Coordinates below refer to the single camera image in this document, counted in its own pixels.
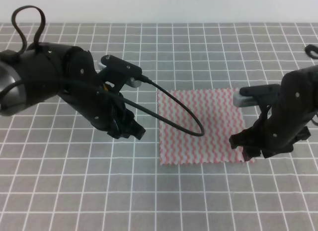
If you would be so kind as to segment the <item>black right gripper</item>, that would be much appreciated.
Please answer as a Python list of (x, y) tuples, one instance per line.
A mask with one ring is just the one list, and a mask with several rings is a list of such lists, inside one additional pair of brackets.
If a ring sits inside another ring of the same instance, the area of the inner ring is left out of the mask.
[(311, 133), (306, 126), (318, 113), (318, 68), (311, 66), (286, 73), (276, 101), (260, 108), (255, 123), (231, 135), (232, 149), (242, 147), (244, 161), (290, 153)]

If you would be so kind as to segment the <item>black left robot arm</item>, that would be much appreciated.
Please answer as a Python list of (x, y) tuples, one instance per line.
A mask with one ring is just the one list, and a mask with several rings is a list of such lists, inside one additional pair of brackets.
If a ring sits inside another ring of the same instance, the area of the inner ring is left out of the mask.
[(142, 69), (113, 55), (97, 72), (91, 52), (77, 46), (40, 43), (20, 54), (0, 55), (0, 113), (11, 116), (59, 96), (98, 130), (113, 138), (141, 139), (145, 129), (123, 101), (121, 89)]

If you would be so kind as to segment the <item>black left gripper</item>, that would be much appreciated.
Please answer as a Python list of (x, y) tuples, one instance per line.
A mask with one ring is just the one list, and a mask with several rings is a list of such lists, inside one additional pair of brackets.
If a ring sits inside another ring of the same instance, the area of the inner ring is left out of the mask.
[(133, 136), (140, 140), (143, 137), (146, 130), (135, 121), (133, 112), (123, 101), (106, 94), (109, 91), (123, 97), (112, 83), (102, 81), (89, 51), (70, 47), (63, 57), (63, 65), (65, 78), (72, 81), (59, 94), (66, 103), (94, 128), (107, 132), (114, 139)]

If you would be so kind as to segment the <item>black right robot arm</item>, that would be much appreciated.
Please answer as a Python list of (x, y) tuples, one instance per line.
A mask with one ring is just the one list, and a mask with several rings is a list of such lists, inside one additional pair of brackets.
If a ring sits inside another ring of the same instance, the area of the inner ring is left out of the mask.
[(307, 124), (318, 114), (318, 67), (286, 73), (280, 84), (242, 87), (233, 104), (261, 111), (250, 128), (229, 138), (232, 149), (242, 147), (245, 161), (290, 153), (311, 136)]

